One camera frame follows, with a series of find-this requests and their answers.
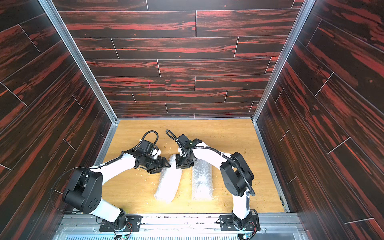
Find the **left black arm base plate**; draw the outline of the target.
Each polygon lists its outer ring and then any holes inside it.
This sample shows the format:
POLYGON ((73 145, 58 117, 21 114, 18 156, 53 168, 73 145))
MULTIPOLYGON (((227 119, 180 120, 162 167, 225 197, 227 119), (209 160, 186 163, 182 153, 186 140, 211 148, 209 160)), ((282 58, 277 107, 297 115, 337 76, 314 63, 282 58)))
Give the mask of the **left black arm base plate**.
POLYGON ((141 227, 142 216, 140 215, 125 215, 125 225, 118 224, 117 222, 110 223, 107 220, 102 220, 99 228, 100 232, 138 232, 141 227))

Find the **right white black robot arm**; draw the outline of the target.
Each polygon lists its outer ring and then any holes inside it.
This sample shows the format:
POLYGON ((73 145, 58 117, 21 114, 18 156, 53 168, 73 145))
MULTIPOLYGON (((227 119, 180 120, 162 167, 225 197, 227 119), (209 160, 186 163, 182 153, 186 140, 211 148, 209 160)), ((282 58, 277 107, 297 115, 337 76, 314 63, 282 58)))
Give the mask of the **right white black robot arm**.
POLYGON ((176 155, 178 169, 191 167, 196 160, 203 160, 220 170, 226 189, 233 195, 233 223, 236 229, 245 230, 252 217, 250 196, 254 196, 255 191, 252 188, 254 175, 243 156, 238 152, 223 153, 204 142, 179 148, 176 155))

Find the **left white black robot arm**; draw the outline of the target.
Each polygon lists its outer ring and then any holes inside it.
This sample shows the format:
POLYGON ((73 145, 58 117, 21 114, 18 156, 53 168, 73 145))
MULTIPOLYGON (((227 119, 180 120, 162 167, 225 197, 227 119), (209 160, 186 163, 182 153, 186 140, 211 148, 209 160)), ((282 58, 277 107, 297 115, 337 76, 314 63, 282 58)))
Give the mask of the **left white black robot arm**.
POLYGON ((154 154, 122 152, 118 158, 91 168, 78 167, 63 194, 63 201, 84 214, 91 214, 111 224, 111 229, 122 231, 127 225, 126 213, 102 198, 103 185, 115 176, 138 167, 150 174, 171 167, 161 151, 154 154))

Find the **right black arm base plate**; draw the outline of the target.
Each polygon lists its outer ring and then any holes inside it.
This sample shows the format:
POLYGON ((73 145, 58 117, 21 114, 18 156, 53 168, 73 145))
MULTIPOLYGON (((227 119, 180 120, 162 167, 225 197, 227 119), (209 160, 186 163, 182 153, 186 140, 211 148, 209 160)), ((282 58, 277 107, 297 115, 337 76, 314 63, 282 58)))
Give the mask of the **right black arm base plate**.
POLYGON ((249 217, 244 220, 234 220, 232 214, 220 215, 216 221, 220 225, 221 231, 260 231, 261 227, 259 224, 258 216, 250 213, 249 217))

